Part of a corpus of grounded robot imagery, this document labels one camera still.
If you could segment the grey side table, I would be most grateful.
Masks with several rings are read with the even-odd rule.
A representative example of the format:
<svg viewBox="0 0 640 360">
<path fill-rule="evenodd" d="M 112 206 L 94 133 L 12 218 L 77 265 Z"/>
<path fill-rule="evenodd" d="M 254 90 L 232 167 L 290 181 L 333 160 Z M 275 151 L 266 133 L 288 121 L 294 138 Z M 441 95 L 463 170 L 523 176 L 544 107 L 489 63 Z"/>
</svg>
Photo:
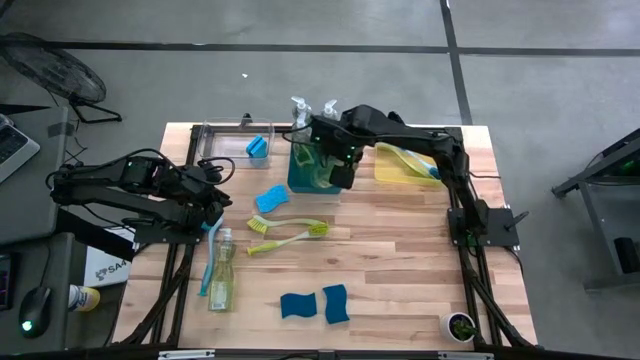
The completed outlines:
<svg viewBox="0 0 640 360">
<path fill-rule="evenodd" d="M 596 292 L 640 286 L 640 272 L 624 274 L 614 246 L 618 237 L 631 238 L 640 255 L 640 185 L 581 184 L 580 192 L 596 236 L 606 248 L 605 259 L 613 267 L 612 275 L 587 280 L 584 289 Z"/>
</svg>

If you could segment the silver metal bracket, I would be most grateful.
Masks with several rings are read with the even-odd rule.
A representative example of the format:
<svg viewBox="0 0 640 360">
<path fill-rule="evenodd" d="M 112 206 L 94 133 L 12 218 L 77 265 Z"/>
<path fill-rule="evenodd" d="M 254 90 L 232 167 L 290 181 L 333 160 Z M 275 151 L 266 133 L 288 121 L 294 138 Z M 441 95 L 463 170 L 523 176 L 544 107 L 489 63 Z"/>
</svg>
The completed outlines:
<svg viewBox="0 0 640 360">
<path fill-rule="evenodd" d="M 214 349 L 187 349 L 161 351 L 157 360 L 210 360 L 214 359 L 216 351 Z"/>
<path fill-rule="evenodd" d="M 491 353 L 467 351 L 442 351 L 437 354 L 438 360 L 495 360 Z"/>
</svg>

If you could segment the long light-blue dish brush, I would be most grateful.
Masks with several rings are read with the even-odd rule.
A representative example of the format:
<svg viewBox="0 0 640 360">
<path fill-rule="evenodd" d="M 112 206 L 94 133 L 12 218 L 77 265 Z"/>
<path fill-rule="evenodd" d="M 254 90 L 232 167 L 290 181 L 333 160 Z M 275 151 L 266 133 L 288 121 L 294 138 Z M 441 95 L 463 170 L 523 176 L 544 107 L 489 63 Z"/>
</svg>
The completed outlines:
<svg viewBox="0 0 640 360">
<path fill-rule="evenodd" d="M 224 216 L 221 215 L 213 225 L 209 225 L 206 222 L 203 222 L 201 225 L 201 228 L 205 231 L 206 238 L 207 238 L 208 256 L 207 256 L 207 264 L 206 264 L 203 278 L 201 281 L 201 286 L 199 291 L 200 296 L 206 296 L 208 292 L 208 287 L 209 287 L 211 276 L 214 269 L 214 260 L 215 260 L 214 252 L 215 252 L 216 233 L 220 229 L 221 225 L 223 224 L 223 221 L 224 221 Z"/>
</svg>

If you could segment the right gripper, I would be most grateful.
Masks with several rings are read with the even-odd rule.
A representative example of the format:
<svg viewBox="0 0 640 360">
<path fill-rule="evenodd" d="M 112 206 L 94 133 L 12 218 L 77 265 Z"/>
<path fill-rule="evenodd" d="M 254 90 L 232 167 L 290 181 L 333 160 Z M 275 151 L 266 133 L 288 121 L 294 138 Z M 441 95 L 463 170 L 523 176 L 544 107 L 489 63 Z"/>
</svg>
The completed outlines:
<svg viewBox="0 0 640 360">
<path fill-rule="evenodd" d="M 322 115 L 311 116 L 311 142 L 320 150 L 352 165 L 363 158 L 365 135 L 354 126 L 355 113 L 343 112 L 339 120 Z"/>
</svg>

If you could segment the plant in white pot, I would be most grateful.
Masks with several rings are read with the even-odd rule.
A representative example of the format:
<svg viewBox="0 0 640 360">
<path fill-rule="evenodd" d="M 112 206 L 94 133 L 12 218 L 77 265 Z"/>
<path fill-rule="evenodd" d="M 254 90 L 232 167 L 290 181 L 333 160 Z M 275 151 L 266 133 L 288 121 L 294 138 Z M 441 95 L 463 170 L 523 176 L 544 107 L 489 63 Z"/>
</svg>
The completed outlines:
<svg viewBox="0 0 640 360">
<path fill-rule="evenodd" d="M 440 318 L 440 333 L 450 341 L 456 343 L 469 343 L 478 334 L 473 319 L 466 313 L 455 312 Z"/>
</svg>

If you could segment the white green dish brush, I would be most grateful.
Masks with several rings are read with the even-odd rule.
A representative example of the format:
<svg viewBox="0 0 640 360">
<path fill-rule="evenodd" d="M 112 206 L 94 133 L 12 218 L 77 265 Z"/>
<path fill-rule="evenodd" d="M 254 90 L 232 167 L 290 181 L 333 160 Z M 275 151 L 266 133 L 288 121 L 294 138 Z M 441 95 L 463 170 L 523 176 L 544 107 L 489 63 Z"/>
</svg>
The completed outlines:
<svg viewBox="0 0 640 360">
<path fill-rule="evenodd" d="M 309 218 L 293 218 L 287 220 L 267 220 L 259 215 L 254 215 L 247 221 L 247 226 L 254 232 L 266 234 L 269 228 L 283 225 L 319 225 L 322 221 Z"/>
</svg>

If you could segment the black box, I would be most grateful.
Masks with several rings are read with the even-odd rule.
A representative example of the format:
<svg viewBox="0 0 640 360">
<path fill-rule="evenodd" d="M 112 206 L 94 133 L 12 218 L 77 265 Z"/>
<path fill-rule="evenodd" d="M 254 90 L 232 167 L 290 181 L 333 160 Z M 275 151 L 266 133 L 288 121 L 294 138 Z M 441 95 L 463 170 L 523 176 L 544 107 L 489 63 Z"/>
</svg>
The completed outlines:
<svg viewBox="0 0 640 360">
<path fill-rule="evenodd" d="M 621 270 L 624 274 L 640 272 L 640 255 L 634 241 L 628 237 L 618 237 L 614 240 Z"/>
</svg>

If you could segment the yellow-green dish brush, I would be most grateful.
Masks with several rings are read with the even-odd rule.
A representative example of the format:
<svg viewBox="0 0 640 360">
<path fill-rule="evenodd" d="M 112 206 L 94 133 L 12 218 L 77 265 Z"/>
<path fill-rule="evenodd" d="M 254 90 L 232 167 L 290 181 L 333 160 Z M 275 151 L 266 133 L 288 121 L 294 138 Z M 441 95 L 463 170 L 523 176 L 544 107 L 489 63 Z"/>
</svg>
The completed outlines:
<svg viewBox="0 0 640 360">
<path fill-rule="evenodd" d="M 298 240 L 319 239 L 321 237 L 324 237 L 328 233 L 329 225 L 327 223 L 321 222 L 320 224 L 311 225 L 305 232 L 294 237 L 284 240 L 270 241 L 256 247 L 248 248 L 247 253 L 249 256 L 266 253 Z"/>
</svg>

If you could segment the dark grey desk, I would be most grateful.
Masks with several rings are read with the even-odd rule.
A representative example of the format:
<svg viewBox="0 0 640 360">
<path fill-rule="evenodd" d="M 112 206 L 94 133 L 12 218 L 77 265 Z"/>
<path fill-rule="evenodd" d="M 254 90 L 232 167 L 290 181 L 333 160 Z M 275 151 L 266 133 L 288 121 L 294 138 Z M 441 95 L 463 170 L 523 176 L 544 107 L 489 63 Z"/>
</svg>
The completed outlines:
<svg viewBox="0 0 640 360">
<path fill-rule="evenodd" d="M 0 356 L 58 351 L 65 347 L 67 332 L 70 258 L 73 239 L 58 234 L 0 246 L 0 254 L 12 257 L 11 307 L 0 310 Z M 21 334 L 19 312 L 29 291 L 43 286 L 51 290 L 47 313 L 49 325 L 36 338 Z"/>
</svg>

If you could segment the teal plastic bin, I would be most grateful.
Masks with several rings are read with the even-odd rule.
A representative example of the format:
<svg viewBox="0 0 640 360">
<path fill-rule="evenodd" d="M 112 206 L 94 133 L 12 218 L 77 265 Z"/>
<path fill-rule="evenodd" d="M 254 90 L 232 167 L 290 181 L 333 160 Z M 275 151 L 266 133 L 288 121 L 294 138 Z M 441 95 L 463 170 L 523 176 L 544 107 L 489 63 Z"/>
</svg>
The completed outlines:
<svg viewBox="0 0 640 360">
<path fill-rule="evenodd" d="M 298 167 L 294 160 L 293 142 L 291 140 L 291 133 L 283 135 L 283 139 L 291 143 L 291 153 L 290 153 L 289 170 L 288 170 L 288 178 L 287 178 L 287 183 L 289 188 L 295 193 L 316 193 L 316 194 L 330 194 L 330 195 L 340 193 L 341 189 L 333 185 L 329 188 L 316 188 L 312 185 L 311 175 L 315 165 L 316 153 L 321 152 L 321 150 L 318 146 L 311 144 L 313 148 L 312 155 L 314 159 L 314 164 L 307 165 L 304 167 Z M 341 165 L 341 162 L 335 158 L 335 165 L 336 164 Z"/>
</svg>

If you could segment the black keyboard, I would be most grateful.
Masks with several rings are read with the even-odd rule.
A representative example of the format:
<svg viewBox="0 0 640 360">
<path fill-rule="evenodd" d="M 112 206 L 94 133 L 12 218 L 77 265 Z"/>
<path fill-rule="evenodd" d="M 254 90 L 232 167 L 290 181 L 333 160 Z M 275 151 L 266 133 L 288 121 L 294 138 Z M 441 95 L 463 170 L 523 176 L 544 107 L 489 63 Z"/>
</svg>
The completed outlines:
<svg viewBox="0 0 640 360">
<path fill-rule="evenodd" d="M 0 254 L 0 311 L 11 308 L 13 295 L 13 257 Z"/>
</svg>

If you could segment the yellow translucent plastic bin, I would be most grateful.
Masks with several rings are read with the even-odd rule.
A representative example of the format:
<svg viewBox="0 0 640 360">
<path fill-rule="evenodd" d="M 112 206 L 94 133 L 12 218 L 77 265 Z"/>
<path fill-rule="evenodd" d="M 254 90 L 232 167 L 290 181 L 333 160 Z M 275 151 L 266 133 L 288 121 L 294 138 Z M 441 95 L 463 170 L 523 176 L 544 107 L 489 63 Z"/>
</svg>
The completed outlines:
<svg viewBox="0 0 640 360">
<path fill-rule="evenodd" d="M 374 177 L 377 181 L 420 186 L 436 186 L 441 184 L 441 180 L 421 176 L 405 165 L 398 157 L 400 149 L 402 148 L 386 143 L 376 144 Z M 432 158 L 425 155 L 420 156 L 427 162 L 435 165 L 435 161 Z"/>
</svg>

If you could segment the small blue dish brush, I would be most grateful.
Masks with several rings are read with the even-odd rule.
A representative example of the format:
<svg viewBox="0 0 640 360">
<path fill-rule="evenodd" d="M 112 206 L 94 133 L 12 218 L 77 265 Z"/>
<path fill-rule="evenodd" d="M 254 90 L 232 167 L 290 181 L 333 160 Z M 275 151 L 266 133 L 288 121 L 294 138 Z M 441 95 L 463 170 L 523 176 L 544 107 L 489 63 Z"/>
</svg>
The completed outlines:
<svg viewBox="0 0 640 360">
<path fill-rule="evenodd" d="M 441 179 L 438 168 L 427 162 L 420 155 L 409 150 L 400 149 L 398 157 L 405 165 L 419 175 L 436 180 Z"/>
</svg>

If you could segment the black computer mouse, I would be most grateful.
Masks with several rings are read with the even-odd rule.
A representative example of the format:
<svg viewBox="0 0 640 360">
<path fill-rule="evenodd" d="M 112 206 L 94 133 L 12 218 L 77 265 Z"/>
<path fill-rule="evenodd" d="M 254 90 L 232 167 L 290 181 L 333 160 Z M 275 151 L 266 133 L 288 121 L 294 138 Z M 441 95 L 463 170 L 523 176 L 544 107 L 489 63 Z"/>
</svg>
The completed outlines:
<svg viewBox="0 0 640 360">
<path fill-rule="evenodd" d="M 23 297 L 18 320 L 25 338 L 37 338 L 47 331 L 51 317 L 51 293 L 49 287 L 39 286 L 29 290 Z"/>
</svg>

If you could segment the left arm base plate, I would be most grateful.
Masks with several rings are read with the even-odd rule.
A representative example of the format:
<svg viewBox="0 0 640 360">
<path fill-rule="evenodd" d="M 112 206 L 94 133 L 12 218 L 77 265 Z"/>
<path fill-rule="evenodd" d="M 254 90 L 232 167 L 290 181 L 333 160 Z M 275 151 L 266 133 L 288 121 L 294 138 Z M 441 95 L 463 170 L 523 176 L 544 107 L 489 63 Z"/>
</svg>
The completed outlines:
<svg viewBox="0 0 640 360">
<path fill-rule="evenodd" d="M 193 245 L 202 240 L 202 230 L 185 232 L 159 224 L 139 224 L 134 226 L 134 241 L 140 244 L 184 244 Z"/>
</svg>

